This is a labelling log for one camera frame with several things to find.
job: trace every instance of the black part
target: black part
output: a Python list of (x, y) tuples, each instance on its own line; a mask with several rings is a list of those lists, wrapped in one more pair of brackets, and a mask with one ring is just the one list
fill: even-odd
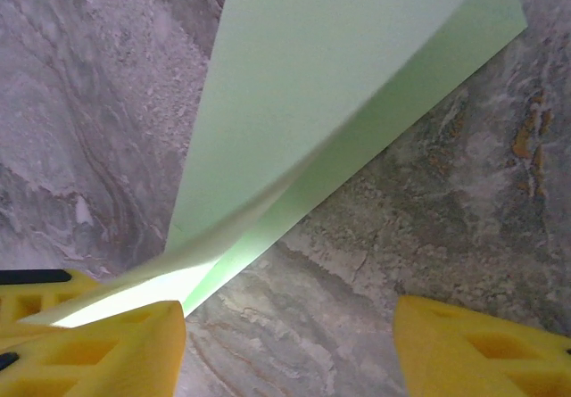
[(0, 285), (67, 283), (71, 274), (64, 269), (0, 270)]
[(17, 352), (5, 352), (0, 354), (0, 371), (4, 370), (14, 362), (20, 359), (20, 355)]

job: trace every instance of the yellow plastic object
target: yellow plastic object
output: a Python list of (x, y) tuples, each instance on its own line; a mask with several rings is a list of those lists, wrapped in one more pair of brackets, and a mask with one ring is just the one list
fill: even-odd
[(569, 397), (571, 339), (404, 296), (394, 341), (410, 397)]
[(0, 285), (0, 350), (57, 328), (18, 323), (95, 288), (98, 283), (79, 271), (65, 269), (70, 279), (44, 284)]
[(179, 302), (77, 328), (17, 322), (97, 285), (68, 272), (64, 283), (0, 285), (0, 397), (172, 396), (186, 343)]

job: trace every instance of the marble veining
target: marble veining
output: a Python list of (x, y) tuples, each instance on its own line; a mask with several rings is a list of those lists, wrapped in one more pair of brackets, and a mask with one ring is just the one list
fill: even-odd
[[(404, 396), (400, 294), (571, 335), (571, 0), (187, 319), (179, 396)], [(0, 267), (161, 252), (224, 0), (0, 0)]]

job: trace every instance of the folded paper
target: folded paper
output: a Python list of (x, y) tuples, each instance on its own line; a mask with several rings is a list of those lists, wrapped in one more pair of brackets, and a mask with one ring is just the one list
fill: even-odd
[(24, 320), (189, 313), (524, 28), (518, 0), (226, 0), (165, 253)]

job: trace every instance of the paper fold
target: paper fold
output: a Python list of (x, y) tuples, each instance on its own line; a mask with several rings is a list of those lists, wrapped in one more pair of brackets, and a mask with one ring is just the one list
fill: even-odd
[(166, 252), (25, 320), (190, 312), (524, 27), (518, 0), (227, 0)]

